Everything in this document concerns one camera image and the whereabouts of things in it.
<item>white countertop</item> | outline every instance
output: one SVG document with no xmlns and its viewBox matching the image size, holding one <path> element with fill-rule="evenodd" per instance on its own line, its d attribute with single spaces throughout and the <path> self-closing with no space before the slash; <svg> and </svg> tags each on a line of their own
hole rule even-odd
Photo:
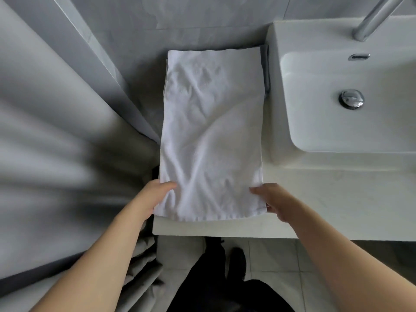
<svg viewBox="0 0 416 312">
<path fill-rule="evenodd" d="M 264 118 L 264 183 L 281 184 L 352 240 L 416 241 L 416 174 L 281 168 L 274 165 L 269 156 L 267 106 Z M 155 217 L 153 234 L 296 237 L 292 228 L 274 214 L 207 222 L 178 222 Z"/>
</svg>

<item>hand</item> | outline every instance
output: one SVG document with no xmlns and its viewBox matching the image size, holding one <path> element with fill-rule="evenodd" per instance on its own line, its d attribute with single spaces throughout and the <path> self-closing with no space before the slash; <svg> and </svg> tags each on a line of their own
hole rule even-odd
<svg viewBox="0 0 416 312">
<path fill-rule="evenodd" d="M 265 183 L 259 187 L 251 187 L 250 192 L 259 195 L 267 204 L 267 211 L 278 215 L 280 221 L 288 222 L 291 209 L 302 205 L 287 190 L 276 183 Z"/>
<path fill-rule="evenodd" d="M 129 204 L 139 208 L 143 212 L 144 219 L 147 219 L 168 191 L 174 188 L 176 188 L 175 182 L 160 183 L 160 180 L 151 180 Z"/>
</svg>

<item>ceramic sink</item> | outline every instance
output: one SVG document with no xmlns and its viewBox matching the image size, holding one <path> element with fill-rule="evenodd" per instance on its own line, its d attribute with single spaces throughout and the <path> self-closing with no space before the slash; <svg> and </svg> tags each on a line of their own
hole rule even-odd
<svg viewBox="0 0 416 312">
<path fill-rule="evenodd" d="M 390 17 L 366 42 L 351 36 L 361 20 L 270 26 L 270 144 L 276 164 L 416 167 L 416 16 Z M 364 104 L 343 107 L 339 96 L 346 89 L 360 91 Z"/>
</svg>

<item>bare arm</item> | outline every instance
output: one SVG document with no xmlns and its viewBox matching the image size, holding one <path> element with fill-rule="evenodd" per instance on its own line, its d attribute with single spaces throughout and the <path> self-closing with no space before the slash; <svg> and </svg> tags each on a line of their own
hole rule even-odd
<svg viewBox="0 0 416 312">
<path fill-rule="evenodd" d="M 251 188 L 288 222 L 345 311 L 416 311 L 416 286 L 348 240 L 278 184 Z"/>
<path fill-rule="evenodd" d="M 175 186 L 173 182 L 149 182 L 31 311 L 113 312 L 140 228 Z"/>
</svg>

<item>faucet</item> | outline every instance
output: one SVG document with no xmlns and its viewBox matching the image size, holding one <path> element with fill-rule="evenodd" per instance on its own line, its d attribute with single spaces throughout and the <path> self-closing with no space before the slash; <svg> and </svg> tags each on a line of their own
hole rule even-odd
<svg viewBox="0 0 416 312">
<path fill-rule="evenodd" d="M 377 5 L 370 11 L 366 18 L 354 28 L 352 38 L 358 41 L 366 41 L 395 9 L 403 2 L 403 0 L 380 0 Z"/>
</svg>

